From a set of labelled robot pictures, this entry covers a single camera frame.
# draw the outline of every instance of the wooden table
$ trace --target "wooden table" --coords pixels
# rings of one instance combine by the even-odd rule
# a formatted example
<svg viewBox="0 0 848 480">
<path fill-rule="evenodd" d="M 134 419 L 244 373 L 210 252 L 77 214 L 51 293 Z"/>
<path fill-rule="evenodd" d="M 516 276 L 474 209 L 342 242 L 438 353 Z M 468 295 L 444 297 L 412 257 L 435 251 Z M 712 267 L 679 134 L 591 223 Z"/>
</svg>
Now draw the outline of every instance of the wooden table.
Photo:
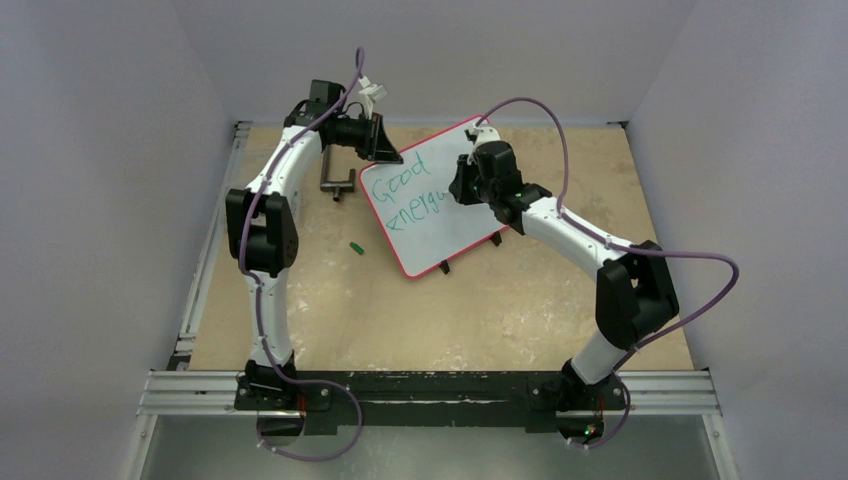
<svg viewBox="0 0 848 480">
<path fill-rule="evenodd" d="M 438 128 L 389 128 L 397 147 Z M 499 129 L 526 182 L 558 193 L 562 150 L 548 128 Z M 266 163 L 280 128 L 254 127 L 232 186 Z M 654 239 L 624 131 L 568 129 L 571 183 L 566 204 L 599 227 L 640 243 Z M 330 179 L 366 164 L 332 150 Z M 435 270 L 407 279 L 359 185 L 341 203 L 318 188 L 316 160 L 301 186 L 301 248 L 287 285 L 288 320 L 299 369 L 558 370 L 595 331 L 594 283 L 546 245 L 513 231 Z M 365 249 L 360 256 L 349 242 Z M 190 368 L 241 370 L 251 345 L 251 302 L 222 242 Z M 691 369 L 681 332 L 634 356 L 631 370 Z"/>
</svg>

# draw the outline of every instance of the white wall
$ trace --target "white wall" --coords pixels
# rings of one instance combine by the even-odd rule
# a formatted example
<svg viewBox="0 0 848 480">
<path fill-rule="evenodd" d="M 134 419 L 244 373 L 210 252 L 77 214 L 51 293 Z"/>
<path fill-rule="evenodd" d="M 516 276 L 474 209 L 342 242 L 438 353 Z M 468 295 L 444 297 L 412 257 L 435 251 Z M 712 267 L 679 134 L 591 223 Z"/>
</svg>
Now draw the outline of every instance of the white wall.
<svg viewBox="0 0 848 480">
<path fill-rule="evenodd" d="M 113 479 L 232 124 L 165 0 L 0 10 L 0 477 Z"/>
<path fill-rule="evenodd" d="M 347 84 L 362 45 L 389 121 L 462 119 L 530 95 L 569 123 L 604 123 L 633 114 L 694 0 L 172 3 L 238 119 L 282 120 L 313 78 Z M 505 115 L 547 122 L 533 107 Z"/>
<path fill-rule="evenodd" d="M 741 266 L 687 337 L 746 480 L 848 476 L 846 14 L 701 0 L 628 128 L 664 245 Z M 728 269 L 673 274 L 686 313 Z"/>
</svg>

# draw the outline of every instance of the whiteboard with red border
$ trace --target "whiteboard with red border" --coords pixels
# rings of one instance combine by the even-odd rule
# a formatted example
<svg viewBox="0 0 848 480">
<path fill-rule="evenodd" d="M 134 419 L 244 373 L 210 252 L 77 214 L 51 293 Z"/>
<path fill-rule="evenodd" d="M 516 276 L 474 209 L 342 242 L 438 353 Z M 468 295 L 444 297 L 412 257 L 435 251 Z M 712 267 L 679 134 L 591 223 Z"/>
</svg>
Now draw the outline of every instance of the whiteboard with red border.
<svg viewBox="0 0 848 480">
<path fill-rule="evenodd" d="M 471 117 L 400 153 L 403 165 L 372 164 L 359 183 L 403 273 L 417 278 L 503 230 L 486 204 L 464 206 L 448 193 L 456 160 L 471 152 Z"/>
</svg>

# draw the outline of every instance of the metal bar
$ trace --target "metal bar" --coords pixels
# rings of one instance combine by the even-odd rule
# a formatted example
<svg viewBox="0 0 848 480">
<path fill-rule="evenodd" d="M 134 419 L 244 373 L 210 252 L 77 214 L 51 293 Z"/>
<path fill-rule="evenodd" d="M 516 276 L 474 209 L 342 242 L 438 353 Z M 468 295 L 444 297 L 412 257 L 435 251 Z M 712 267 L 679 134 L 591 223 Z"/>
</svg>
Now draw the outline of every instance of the metal bar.
<svg viewBox="0 0 848 480">
<path fill-rule="evenodd" d="M 704 428 L 710 441 L 710 450 L 716 463 L 716 470 L 721 480 L 739 480 L 739 470 L 733 460 L 733 453 L 727 442 L 724 422 L 720 414 L 704 415 Z"/>
<path fill-rule="evenodd" d="M 222 228 L 220 227 L 223 225 L 223 215 L 221 213 L 223 210 L 221 207 L 224 204 L 224 197 L 227 194 L 227 186 L 233 175 L 238 171 L 244 157 L 244 147 L 247 145 L 247 137 L 250 133 L 251 125 L 251 122 L 239 122 L 236 126 L 235 138 L 233 138 L 233 146 L 230 150 L 230 160 L 227 163 L 227 170 L 224 173 L 224 178 L 218 191 L 215 210 L 212 213 L 209 229 L 206 232 L 206 239 L 200 250 L 200 256 L 188 294 L 188 301 L 183 311 L 183 322 L 180 327 L 181 334 L 197 333 L 200 319 L 203 315 L 203 306 L 206 303 L 206 293 L 209 290 L 209 282 L 212 278 L 211 270 L 215 265 L 215 256 L 218 254 L 221 244 Z"/>
<path fill-rule="evenodd" d="M 259 415 L 237 411 L 233 401 L 240 372 L 151 372 L 139 415 Z M 621 372 L 631 392 L 631 415 L 715 415 L 718 401 L 709 372 Z M 560 412 L 579 416 L 590 412 Z M 261 412 L 262 416 L 295 416 L 294 411 Z"/>
<path fill-rule="evenodd" d="M 144 462 L 150 450 L 150 440 L 156 429 L 156 415 L 139 415 L 135 421 L 133 436 L 130 439 L 130 451 L 119 478 L 139 480 L 144 472 Z"/>
</svg>

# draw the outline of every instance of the purple cable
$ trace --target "purple cable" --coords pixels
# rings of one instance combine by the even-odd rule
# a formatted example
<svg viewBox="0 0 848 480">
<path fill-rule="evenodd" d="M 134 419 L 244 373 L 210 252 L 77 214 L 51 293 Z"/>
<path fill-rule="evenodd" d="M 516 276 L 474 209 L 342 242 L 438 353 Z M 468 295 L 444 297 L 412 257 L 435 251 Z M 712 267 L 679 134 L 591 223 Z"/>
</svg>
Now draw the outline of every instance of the purple cable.
<svg viewBox="0 0 848 480">
<path fill-rule="evenodd" d="M 622 365 L 624 365 L 628 360 L 630 360 L 630 358 L 633 356 L 633 354 L 638 349 L 643 348 L 645 345 L 648 345 L 648 344 L 650 344 L 650 343 L 652 343 L 656 340 L 659 340 L 660 338 L 668 335 L 669 333 L 677 330 L 678 328 L 683 327 L 684 325 L 686 325 L 688 323 L 691 323 L 693 320 L 695 320 L 696 318 L 698 318 L 701 315 L 703 315 L 704 313 L 706 313 L 709 309 L 713 308 L 718 302 L 720 302 L 725 296 L 727 296 L 727 294 L 730 292 L 731 289 L 733 289 L 733 287 L 736 285 L 736 282 L 739 280 L 739 266 L 730 257 L 728 257 L 726 255 L 721 255 L 721 254 L 718 254 L 718 253 L 685 252 L 685 251 L 673 251 L 673 250 L 646 250 L 646 249 L 643 249 L 643 248 L 635 248 L 635 247 L 632 247 L 632 246 L 629 246 L 629 245 L 618 245 L 618 244 L 610 242 L 608 239 L 604 238 L 603 236 L 593 232 L 589 228 L 587 228 L 587 227 L 583 226 L 582 224 L 578 223 L 577 221 L 575 221 L 562 208 L 562 202 L 563 202 L 563 200 L 565 200 L 565 193 L 568 190 L 568 146 L 565 142 L 565 132 L 562 129 L 562 125 L 560 125 L 559 120 L 556 118 L 556 115 L 554 115 L 554 112 L 551 111 L 550 108 L 548 108 L 545 104 L 543 104 L 542 102 L 540 102 L 540 101 L 538 101 L 534 98 L 529 98 L 529 97 L 510 98 L 509 100 L 504 100 L 503 102 L 501 102 L 501 103 L 495 105 L 494 107 L 490 108 L 489 111 L 487 111 L 486 113 L 483 114 L 483 116 L 480 117 L 480 119 L 477 121 L 476 125 L 480 125 L 480 123 L 482 123 L 484 120 L 489 118 L 489 116 L 491 114 L 495 113 L 501 107 L 503 107 L 505 105 L 509 105 L 510 103 L 515 103 L 515 102 L 527 102 L 527 103 L 532 103 L 532 104 L 540 107 L 542 110 L 544 110 L 551 117 L 551 120 L 553 120 L 554 125 L 556 125 L 557 133 L 559 133 L 559 139 L 562 142 L 562 155 L 563 155 L 563 168 L 564 168 L 563 177 L 562 177 L 562 192 L 557 197 L 557 211 L 559 212 L 560 218 L 562 218 L 566 223 L 568 223 L 572 227 L 576 228 L 577 230 L 580 230 L 581 232 L 588 235 L 589 237 L 597 240 L 598 242 L 605 244 L 607 246 L 607 248 L 611 248 L 613 250 L 618 250 L 620 252 L 632 253 L 632 254 L 635 254 L 635 255 L 645 255 L 645 256 L 650 256 L 650 257 L 700 258 L 700 259 L 706 259 L 706 260 L 718 260 L 718 261 L 724 262 L 724 263 L 726 263 L 727 265 L 730 266 L 730 269 L 731 269 L 730 280 L 728 280 L 728 282 L 724 286 L 724 288 L 722 288 L 718 292 L 718 294 L 716 294 L 716 296 L 712 298 L 712 300 L 707 302 L 701 308 L 692 312 L 692 314 L 690 314 L 689 316 L 687 316 L 687 317 L 683 318 L 682 320 L 680 320 L 679 322 L 675 323 L 674 325 L 672 325 L 672 326 L 670 326 L 670 327 L 668 327 L 664 330 L 661 330 L 660 332 L 658 332 L 654 335 L 651 335 L 650 337 L 645 338 L 640 342 L 637 342 L 636 345 L 634 346 L 634 348 L 631 349 L 630 351 L 628 351 L 627 354 L 624 355 L 624 357 L 621 360 L 619 360 L 619 362 L 615 365 L 615 367 L 613 367 L 613 373 L 615 373 L 619 368 L 621 368 Z M 616 433 L 618 433 L 619 430 L 621 430 L 621 427 L 624 425 L 624 422 L 627 420 L 627 416 L 630 412 L 630 391 L 627 390 L 626 386 L 624 387 L 624 389 L 625 389 L 625 392 L 627 394 L 627 398 L 626 398 L 626 402 L 625 402 L 624 415 L 621 417 L 621 421 L 619 421 L 618 425 L 616 425 L 615 428 L 613 428 L 612 431 L 608 435 L 604 436 L 604 438 L 602 438 L 600 441 L 598 441 L 598 442 L 596 442 L 592 445 L 588 445 L 589 448 L 599 447 L 599 446 L 605 444 L 606 442 L 608 442 Z"/>
<path fill-rule="evenodd" d="M 262 179 L 262 182 L 259 184 L 259 189 L 253 196 L 253 200 L 250 202 L 250 206 L 247 209 L 247 215 L 244 220 L 244 228 L 241 231 L 241 243 L 239 244 L 239 269 L 241 273 L 245 276 L 248 276 L 256 282 L 256 331 L 259 333 L 259 338 L 262 341 L 262 349 L 265 351 L 265 355 L 268 357 L 268 363 L 271 364 L 271 368 L 274 369 L 274 372 L 277 373 L 284 382 L 290 383 L 292 385 L 327 385 L 336 389 L 341 390 L 348 397 L 350 397 L 351 402 L 353 402 L 353 406 L 356 408 L 356 431 L 353 433 L 353 438 L 350 439 L 350 442 L 347 443 L 340 450 L 331 453 L 329 455 L 320 455 L 320 456 L 309 456 L 309 455 L 299 455 L 297 453 L 286 452 L 284 450 L 280 450 L 277 447 L 271 446 L 265 439 L 262 437 L 262 432 L 257 425 L 256 427 L 256 435 L 259 437 L 259 445 L 271 451 L 272 453 L 276 453 L 277 455 L 282 455 L 284 457 L 293 458 L 295 460 L 301 460 L 304 462 L 323 462 L 325 460 L 332 460 L 334 458 L 338 458 L 343 455 L 345 452 L 353 448 L 353 445 L 356 444 L 356 441 L 359 439 L 359 435 L 362 433 L 362 407 L 359 405 L 359 401 L 343 385 L 338 384 L 336 382 L 332 382 L 330 380 L 297 380 L 294 378 L 288 377 L 285 373 L 283 373 L 282 369 L 277 366 L 277 362 L 274 359 L 273 354 L 271 353 L 271 347 L 268 346 L 268 339 L 265 336 L 265 327 L 262 323 L 262 280 L 258 275 L 248 270 L 245 266 L 245 252 L 247 251 L 247 238 L 248 232 L 250 231 L 250 219 L 253 218 L 253 212 L 256 210 L 256 205 L 259 203 L 259 198 L 265 192 L 265 188 L 268 187 L 269 177 L 273 175 L 274 170 L 277 168 L 277 164 L 280 163 L 283 156 L 289 149 L 290 145 L 297 143 L 300 138 L 306 134 L 306 132 L 313 130 L 315 127 L 321 124 L 324 120 L 327 119 L 337 108 L 344 105 L 347 101 L 347 97 L 353 88 L 356 86 L 357 80 L 362 78 L 362 65 L 365 63 L 365 50 L 362 47 L 358 47 L 356 49 L 356 76 L 354 76 L 353 80 L 351 80 L 350 85 L 348 85 L 347 90 L 345 90 L 344 94 L 336 100 L 336 103 L 333 104 L 326 112 L 324 112 L 320 117 L 316 118 L 315 121 L 310 123 L 305 129 L 301 130 L 288 143 L 283 144 L 283 147 L 271 161 L 271 164 L 268 166 L 268 170 L 265 173 L 265 178 Z"/>
</svg>

